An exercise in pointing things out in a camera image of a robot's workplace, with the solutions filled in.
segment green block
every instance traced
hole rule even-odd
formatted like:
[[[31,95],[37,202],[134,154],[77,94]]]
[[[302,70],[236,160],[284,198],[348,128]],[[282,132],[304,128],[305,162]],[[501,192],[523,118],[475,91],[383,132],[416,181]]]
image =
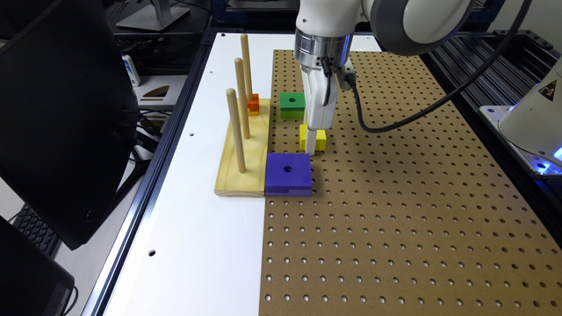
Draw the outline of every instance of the green block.
[[[305,94],[303,92],[279,93],[279,103],[281,104],[281,112],[304,111]]]
[[[281,119],[302,119],[305,117],[304,111],[282,111]]]

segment orange block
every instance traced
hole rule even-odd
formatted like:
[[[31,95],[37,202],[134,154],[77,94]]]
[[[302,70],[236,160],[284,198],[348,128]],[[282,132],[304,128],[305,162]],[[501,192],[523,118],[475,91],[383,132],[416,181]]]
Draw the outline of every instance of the orange block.
[[[260,111],[260,96],[257,93],[252,95],[254,98],[252,101],[248,101],[248,108],[250,112],[257,112],[259,114]]]

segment white robot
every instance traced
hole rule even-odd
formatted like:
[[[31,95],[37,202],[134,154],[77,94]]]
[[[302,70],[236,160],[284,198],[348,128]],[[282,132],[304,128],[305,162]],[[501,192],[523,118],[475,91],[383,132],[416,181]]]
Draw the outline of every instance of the white robot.
[[[338,91],[333,77],[342,90],[349,90],[343,78],[355,74],[348,55],[357,23],[370,22],[377,40],[389,52],[424,54],[458,31],[475,2],[301,0],[294,57],[302,68],[306,138],[315,140],[317,130],[332,126]],[[556,83],[561,75],[559,61],[544,83],[538,84],[499,124],[502,134],[516,146],[558,164],[562,164],[562,124],[557,121],[562,118],[562,88],[556,91]],[[314,154],[314,141],[306,142],[306,152]]]

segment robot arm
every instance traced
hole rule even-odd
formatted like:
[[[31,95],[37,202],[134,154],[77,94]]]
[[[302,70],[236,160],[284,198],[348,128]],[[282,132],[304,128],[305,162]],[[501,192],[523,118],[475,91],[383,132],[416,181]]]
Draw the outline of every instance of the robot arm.
[[[348,55],[357,23],[369,21],[379,42],[393,53],[423,54],[460,28],[475,1],[301,0],[294,56],[305,88],[306,137],[315,139],[316,130],[332,126],[338,90],[335,77],[341,89],[349,90],[341,79],[355,74]],[[314,142],[307,144],[306,152],[313,154]]]

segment table surface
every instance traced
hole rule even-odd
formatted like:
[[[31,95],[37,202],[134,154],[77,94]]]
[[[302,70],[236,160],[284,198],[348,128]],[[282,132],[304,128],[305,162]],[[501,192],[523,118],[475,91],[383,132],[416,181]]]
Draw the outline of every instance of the table surface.
[[[249,46],[254,92],[270,98],[273,51],[293,49],[294,35],[250,34]],[[351,50],[380,48],[372,36],[356,35]],[[164,183],[145,212],[105,315],[258,314],[264,198],[213,193],[236,57],[240,34],[218,34]]]

